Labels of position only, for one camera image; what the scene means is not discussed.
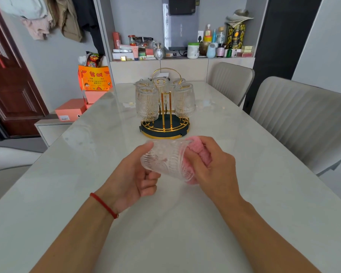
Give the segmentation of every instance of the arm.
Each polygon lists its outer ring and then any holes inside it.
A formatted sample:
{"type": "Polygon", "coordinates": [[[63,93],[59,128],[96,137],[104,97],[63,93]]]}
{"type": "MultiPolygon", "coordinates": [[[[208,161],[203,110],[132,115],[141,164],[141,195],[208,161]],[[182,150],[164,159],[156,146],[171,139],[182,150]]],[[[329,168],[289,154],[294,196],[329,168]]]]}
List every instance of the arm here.
{"type": "MultiPolygon", "coordinates": [[[[95,192],[115,213],[155,193],[160,174],[140,164],[140,157],[152,147],[152,142],[137,147],[95,192]]],[[[113,221],[113,216],[89,197],[30,273],[91,272],[113,221]]]]}
{"type": "Polygon", "coordinates": [[[186,151],[200,187],[214,202],[237,238],[256,273],[319,273],[300,252],[273,230],[254,207],[240,195],[235,158],[222,151],[211,137],[200,136],[210,151],[212,163],[206,167],[200,157],[186,151]]]}

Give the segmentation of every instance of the chair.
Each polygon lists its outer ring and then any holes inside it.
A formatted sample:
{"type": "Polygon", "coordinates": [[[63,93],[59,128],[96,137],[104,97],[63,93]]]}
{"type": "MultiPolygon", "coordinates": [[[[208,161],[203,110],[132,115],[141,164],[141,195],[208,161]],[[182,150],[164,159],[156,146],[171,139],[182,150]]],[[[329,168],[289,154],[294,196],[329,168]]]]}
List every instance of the chair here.
{"type": "Polygon", "coordinates": [[[253,69],[220,62],[212,70],[209,84],[240,106],[253,79],[253,69]]]}
{"type": "Polygon", "coordinates": [[[269,77],[250,116],[315,174],[341,162],[341,94],[269,77]]]}
{"type": "Polygon", "coordinates": [[[0,147],[0,198],[42,153],[0,147]]]}

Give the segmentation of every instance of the white table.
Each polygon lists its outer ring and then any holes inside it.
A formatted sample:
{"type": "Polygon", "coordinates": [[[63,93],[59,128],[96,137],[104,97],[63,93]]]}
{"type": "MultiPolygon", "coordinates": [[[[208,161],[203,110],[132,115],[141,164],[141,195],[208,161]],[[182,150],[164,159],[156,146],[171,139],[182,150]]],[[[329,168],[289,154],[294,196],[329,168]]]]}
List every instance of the white table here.
{"type": "MultiPolygon", "coordinates": [[[[341,273],[341,200],[274,137],[204,82],[188,136],[236,157],[240,190],[322,272],[341,273]]],[[[0,273],[27,273],[90,192],[147,138],[134,86],[119,84],[81,116],[0,200],[0,273]]],[[[163,176],[157,193],[111,227],[95,272],[251,272],[198,186],[163,176]]]]}

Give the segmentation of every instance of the hand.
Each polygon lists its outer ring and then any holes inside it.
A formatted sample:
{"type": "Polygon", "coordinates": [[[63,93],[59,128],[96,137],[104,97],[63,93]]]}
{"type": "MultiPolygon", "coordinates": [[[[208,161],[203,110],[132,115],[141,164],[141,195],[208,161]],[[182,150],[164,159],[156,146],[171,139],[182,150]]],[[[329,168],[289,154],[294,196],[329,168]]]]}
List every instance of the hand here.
{"type": "Polygon", "coordinates": [[[96,194],[117,214],[132,206],[140,197],[157,190],[159,173],[144,169],[140,157],[150,151],[153,142],[138,146],[116,167],[96,194]]]}
{"type": "Polygon", "coordinates": [[[234,156],[223,152],[212,137],[200,136],[200,139],[211,153],[211,164],[206,167],[200,156],[190,149],[186,150],[185,157],[193,166],[201,189],[219,210],[238,204],[242,197],[237,183],[234,156]]]}

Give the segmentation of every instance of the gold metal cup holder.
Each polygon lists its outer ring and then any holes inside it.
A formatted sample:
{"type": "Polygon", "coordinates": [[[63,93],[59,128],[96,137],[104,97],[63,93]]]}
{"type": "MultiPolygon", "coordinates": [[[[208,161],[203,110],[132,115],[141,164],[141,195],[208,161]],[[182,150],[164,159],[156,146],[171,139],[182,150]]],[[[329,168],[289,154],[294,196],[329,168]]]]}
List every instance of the gold metal cup holder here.
{"type": "MultiPolygon", "coordinates": [[[[154,74],[163,69],[175,71],[180,77],[179,84],[181,84],[182,77],[176,70],[159,68],[152,75],[152,82],[156,88],[158,87],[154,82],[154,74]]],[[[145,136],[152,139],[177,139],[188,133],[189,125],[189,118],[180,118],[176,116],[175,110],[172,110],[172,92],[170,91],[160,92],[158,119],[151,122],[141,121],[139,128],[145,136]]]]}

